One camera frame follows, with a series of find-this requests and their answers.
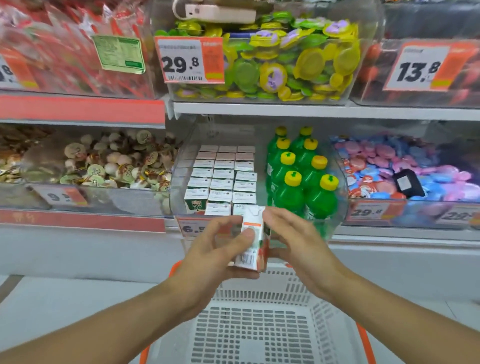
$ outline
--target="left hand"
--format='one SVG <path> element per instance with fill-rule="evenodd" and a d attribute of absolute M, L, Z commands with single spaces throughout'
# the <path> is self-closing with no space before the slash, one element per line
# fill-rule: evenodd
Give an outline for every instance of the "left hand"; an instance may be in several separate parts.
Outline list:
<path fill-rule="evenodd" d="M 238 254 L 251 247 L 255 232 L 244 230 L 220 248 L 216 247 L 215 236 L 223 226 L 241 224 L 241 216 L 225 216 L 213 219 L 194 240 L 185 259 L 169 278 L 174 290 L 179 290 L 185 304 L 183 321 L 195 318 L 212 300 L 218 286 L 231 278 L 258 279 L 260 274 L 253 270 L 228 267 Z"/>

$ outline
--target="right hand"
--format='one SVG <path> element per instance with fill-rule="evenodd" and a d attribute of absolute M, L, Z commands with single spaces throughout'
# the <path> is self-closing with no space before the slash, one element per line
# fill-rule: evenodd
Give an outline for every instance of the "right hand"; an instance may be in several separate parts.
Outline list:
<path fill-rule="evenodd" d="M 335 304 L 335 292 L 351 271 L 332 253 L 314 225 L 277 207 L 267 207 L 263 218 L 287 246 L 270 249 L 269 256 L 288 262 L 311 293 Z"/>

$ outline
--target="yellow bottle cap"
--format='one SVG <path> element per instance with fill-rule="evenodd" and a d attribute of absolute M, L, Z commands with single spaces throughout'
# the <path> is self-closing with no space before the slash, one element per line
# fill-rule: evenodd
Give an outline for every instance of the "yellow bottle cap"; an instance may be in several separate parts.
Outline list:
<path fill-rule="evenodd" d="M 340 181 L 337 177 L 332 176 L 331 174 L 326 174 L 322 176 L 320 180 L 320 187 L 327 191 L 335 191 L 338 187 Z"/>
<path fill-rule="evenodd" d="M 276 146 L 278 149 L 286 150 L 290 148 L 290 139 L 280 138 L 276 141 Z"/>
<path fill-rule="evenodd" d="M 312 159 L 312 167 L 316 170 L 324 170 L 327 167 L 328 159 L 324 156 L 314 156 Z"/>
<path fill-rule="evenodd" d="M 287 136 L 287 128 L 285 126 L 279 126 L 275 129 L 275 134 L 278 136 Z"/>
<path fill-rule="evenodd" d="M 295 163 L 295 154 L 292 152 L 283 152 L 280 156 L 280 162 L 287 166 L 291 166 Z"/>
<path fill-rule="evenodd" d="M 300 135 L 310 136 L 313 133 L 313 128 L 311 126 L 304 126 L 300 129 Z"/>
<path fill-rule="evenodd" d="M 303 147 L 306 150 L 315 150 L 318 148 L 318 140 L 316 139 L 306 139 L 303 143 Z"/>
<path fill-rule="evenodd" d="M 285 176 L 285 183 L 290 187 L 298 187 L 301 184 L 301 174 L 291 170 Z"/>

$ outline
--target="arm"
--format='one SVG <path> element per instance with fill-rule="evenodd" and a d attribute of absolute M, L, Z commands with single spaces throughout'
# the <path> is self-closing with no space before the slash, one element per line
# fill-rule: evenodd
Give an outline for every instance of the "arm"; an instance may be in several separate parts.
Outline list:
<path fill-rule="evenodd" d="M 265 222 L 287 249 L 270 256 L 289 262 L 310 292 L 332 303 L 407 364 L 474 364 L 480 333 L 390 293 L 345 267 L 315 227 L 284 209 Z"/>
<path fill-rule="evenodd" d="M 196 317 L 224 280 L 259 277 L 257 272 L 228 267 L 236 255 L 251 246 L 255 235 L 252 230 L 215 248 L 220 228 L 241 221 L 239 216 L 214 219 L 195 240 L 173 277 L 131 300 L 0 353 L 0 363 L 129 363 L 156 339 Z"/>

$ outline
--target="white basket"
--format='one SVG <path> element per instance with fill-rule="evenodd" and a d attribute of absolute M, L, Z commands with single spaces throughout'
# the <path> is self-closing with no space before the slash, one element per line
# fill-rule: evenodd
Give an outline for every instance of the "white basket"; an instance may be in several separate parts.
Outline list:
<path fill-rule="evenodd" d="M 232 279 L 194 320 L 150 349 L 147 364 L 367 364 L 355 322 L 312 295 L 293 269 L 269 263 Z"/>

